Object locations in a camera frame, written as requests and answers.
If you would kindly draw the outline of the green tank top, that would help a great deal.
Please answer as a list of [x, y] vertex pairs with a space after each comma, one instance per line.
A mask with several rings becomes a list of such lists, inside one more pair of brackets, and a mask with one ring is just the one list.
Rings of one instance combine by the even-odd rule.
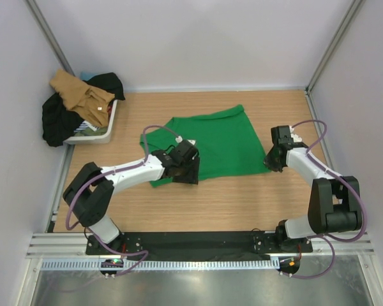
[[173, 117], [165, 125], [199, 150], [199, 180], [269, 173], [266, 153], [243, 105], [208, 115]]

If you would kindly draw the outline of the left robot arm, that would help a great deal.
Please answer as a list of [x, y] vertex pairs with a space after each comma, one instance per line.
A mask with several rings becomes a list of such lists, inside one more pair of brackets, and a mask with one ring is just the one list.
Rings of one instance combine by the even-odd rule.
[[179, 140], [170, 150], [155, 150], [145, 158], [111, 167], [85, 164], [63, 193], [71, 215], [78, 223], [98, 237], [100, 247], [110, 255], [123, 246], [122, 232], [107, 215], [113, 195], [145, 182], [171, 179], [182, 184], [199, 183], [199, 150], [194, 140]]

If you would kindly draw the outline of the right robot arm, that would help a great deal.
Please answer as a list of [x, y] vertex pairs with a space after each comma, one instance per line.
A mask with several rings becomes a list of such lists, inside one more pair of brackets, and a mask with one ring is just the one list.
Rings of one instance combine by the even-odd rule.
[[272, 127], [271, 140], [273, 146], [264, 158], [266, 168], [273, 172], [291, 168], [310, 186], [307, 213], [278, 223], [274, 238], [277, 249], [290, 252], [305, 238], [363, 229], [355, 177], [344, 177], [321, 163], [291, 126]]

